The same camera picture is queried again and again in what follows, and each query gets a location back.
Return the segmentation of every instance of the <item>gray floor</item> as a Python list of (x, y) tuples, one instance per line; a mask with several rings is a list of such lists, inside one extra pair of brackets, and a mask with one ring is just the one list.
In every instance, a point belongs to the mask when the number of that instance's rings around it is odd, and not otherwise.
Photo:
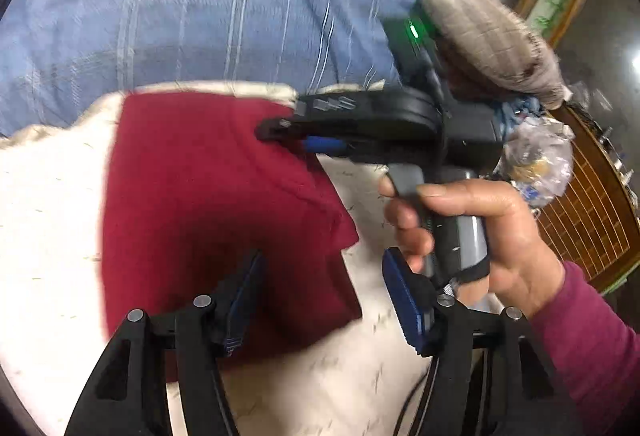
[[(640, 189), (640, 1), (586, 0), (558, 49), (567, 83), (584, 82), (591, 93), (591, 116), (613, 127), (611, 140), (634, 169), (632, 186)], [(607, 297), (625, 323), (640, 330), (640, 271)]]

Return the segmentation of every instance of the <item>folded red garment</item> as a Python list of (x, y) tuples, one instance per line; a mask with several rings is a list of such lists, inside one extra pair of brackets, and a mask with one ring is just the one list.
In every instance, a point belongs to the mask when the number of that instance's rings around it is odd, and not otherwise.
[(331, 181), (315, 155), (254, 136), (261, 120), (287, 114), (263, 99), (197, 92), (126, 99), (102, 226), (110, 335), (132, 308), (173, 311), (212, 291), (251, 248), (267, 268), (243, 361), (304, 348), (360, 318), (340, 255), (358, 236)]

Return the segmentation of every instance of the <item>fingernail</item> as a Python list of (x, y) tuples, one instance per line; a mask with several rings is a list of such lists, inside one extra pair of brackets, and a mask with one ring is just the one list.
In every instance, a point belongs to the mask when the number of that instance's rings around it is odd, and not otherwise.
[(418, 186), (418, 195), (422, 197), (440, 197), (444, 196), (447, 192), (447, 187), (444, 185), (434, 185), (433, 183), (427, 183), (425, 185)]

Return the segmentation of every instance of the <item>red fabric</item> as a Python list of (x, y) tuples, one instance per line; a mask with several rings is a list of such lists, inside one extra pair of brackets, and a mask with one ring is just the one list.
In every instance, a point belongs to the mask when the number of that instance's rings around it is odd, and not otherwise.
[(640, 336), (585, 282), (578, 266), (565, 262), (564, 268), (562, 289), (531, 326), (568, 387), (587, 435), (640, 434)]
[(173, 311), (212, 291), (252, 247), (267, 268), (244, 360), (308, 346), (362, 315), (340, 255), (358, 236), (318, 159), (254, 136), (287, 114), (197, 92), (126, 99), (102, 227), (110, 335), (132, 308)]

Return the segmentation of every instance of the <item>magenta sleeve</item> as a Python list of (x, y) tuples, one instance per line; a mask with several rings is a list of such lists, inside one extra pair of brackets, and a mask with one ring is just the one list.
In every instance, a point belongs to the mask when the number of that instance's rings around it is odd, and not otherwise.
[(530, 322), (577, 404), (586, 434), (606, 434), (638, 401), (640, 337), (585, 282), (578, 266), (563, 264), (561, 291)]

